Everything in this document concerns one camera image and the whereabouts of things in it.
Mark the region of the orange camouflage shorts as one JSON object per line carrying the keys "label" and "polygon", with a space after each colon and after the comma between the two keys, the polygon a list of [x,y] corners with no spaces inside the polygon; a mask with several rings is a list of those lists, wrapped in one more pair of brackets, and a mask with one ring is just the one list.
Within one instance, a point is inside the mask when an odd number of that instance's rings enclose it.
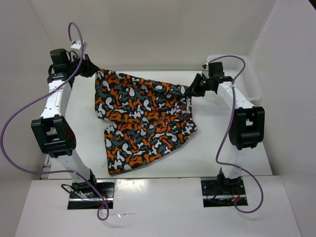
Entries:
{"label": "orange camouflage shorts", "polygon": [[186,90],[112,70],[96,72],[95,112],[110,122],[104,130],[109,175],[149,165],[187,142],[197,125]]}

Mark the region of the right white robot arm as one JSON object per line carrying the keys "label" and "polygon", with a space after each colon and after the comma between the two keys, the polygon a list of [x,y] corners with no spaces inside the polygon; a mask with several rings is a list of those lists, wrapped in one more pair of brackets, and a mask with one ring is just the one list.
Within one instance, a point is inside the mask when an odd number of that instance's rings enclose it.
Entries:
{"label": "right white robot arm", "polygon": [[236,87],[237,78],[246,68],[246,62],[240,58],[241,69],[235,77],[226,76],[220,58],[215,58],[204,65],[208,74],[197,74],[185,94],[202,97],[206,91],[213,91],[220,96],[231,111],[229,124],[215,156],[221,165],[217,176],[217,190],[228,194],[241,180],[245,169],[239,160],[243,150],[253,149],[264,138],[265,110],[256,107]]}

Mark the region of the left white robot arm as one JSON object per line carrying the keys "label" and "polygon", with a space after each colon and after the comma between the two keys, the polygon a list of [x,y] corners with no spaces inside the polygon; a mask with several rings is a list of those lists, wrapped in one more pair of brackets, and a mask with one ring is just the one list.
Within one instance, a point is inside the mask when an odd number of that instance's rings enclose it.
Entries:
{"label": "left white robot arm", "polygon": [[90,77],[98,71],[87,54],[75,51],[71,56],[65,49],[50,52],[52,65],[48,69],[48,96],[43,113],[31,122],[31,129],[42,153],[56,159],[72,178],[73,195],[91,198],[97,195],[96,178],[76,152],[76,137],[66,121],[66,109],[72,92],[74,79],[70,75]]}

